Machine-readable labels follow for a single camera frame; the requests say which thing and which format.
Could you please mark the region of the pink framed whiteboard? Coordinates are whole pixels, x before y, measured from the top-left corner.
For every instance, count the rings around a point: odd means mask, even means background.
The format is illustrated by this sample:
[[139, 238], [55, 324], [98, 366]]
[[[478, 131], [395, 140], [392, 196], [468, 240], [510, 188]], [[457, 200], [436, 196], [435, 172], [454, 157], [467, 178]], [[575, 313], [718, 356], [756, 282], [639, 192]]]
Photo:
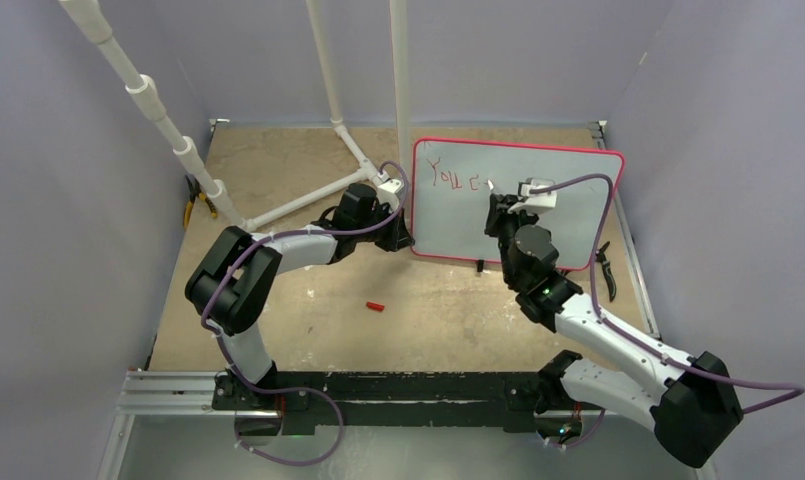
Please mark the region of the pink framed whiteboard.
[[425, 137], [414, 145], [411, 227], [413, 252], [453, 260], [499, 262], [497, 241], [484, 234], [492, 180], [499, 193], [517, 193], [527, 178], [579, 184], [557, 191], [543, 214], [559, 252], [558, 267], [583, 270], [608, 197], [626, 165], [616, 151]]

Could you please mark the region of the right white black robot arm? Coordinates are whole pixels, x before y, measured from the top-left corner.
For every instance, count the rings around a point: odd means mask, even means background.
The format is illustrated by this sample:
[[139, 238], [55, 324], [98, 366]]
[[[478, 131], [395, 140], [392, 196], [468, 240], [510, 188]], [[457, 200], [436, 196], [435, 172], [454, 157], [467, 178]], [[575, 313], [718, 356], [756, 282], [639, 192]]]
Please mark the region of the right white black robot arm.
[[607, 370], [575, 352], [542, 370], [539, 392], [554, 407], [587, 402], [650, 430], [675, 459], [703, 467], [744, 417], [729, 370], [716, 355], [693, 356], [594, 307], [580, 285], [557, 270], [558, 251], [520, 199], [491, 194], [484, 232], [496, 239], [503, 279], [533, 323], [566, 336], [615, 365]]

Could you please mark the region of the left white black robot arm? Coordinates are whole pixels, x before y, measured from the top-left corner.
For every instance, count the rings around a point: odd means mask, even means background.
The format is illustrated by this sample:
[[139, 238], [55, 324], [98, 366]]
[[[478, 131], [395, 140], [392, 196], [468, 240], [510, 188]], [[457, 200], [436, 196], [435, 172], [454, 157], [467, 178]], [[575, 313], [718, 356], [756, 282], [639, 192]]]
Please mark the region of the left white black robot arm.
[[270, 405], [277, 373], [257, 321], [278, 276], [338, 263], [361, 243], [386, 252], [413, 245], [404, 221], [408, 189], [399, 179], [378, 187], [354, 183], [337, 206], [298, 230], [254, 235], [223, 230], [189, 278], [185, 296], [239, 379], [237, 395], [250, 408]]

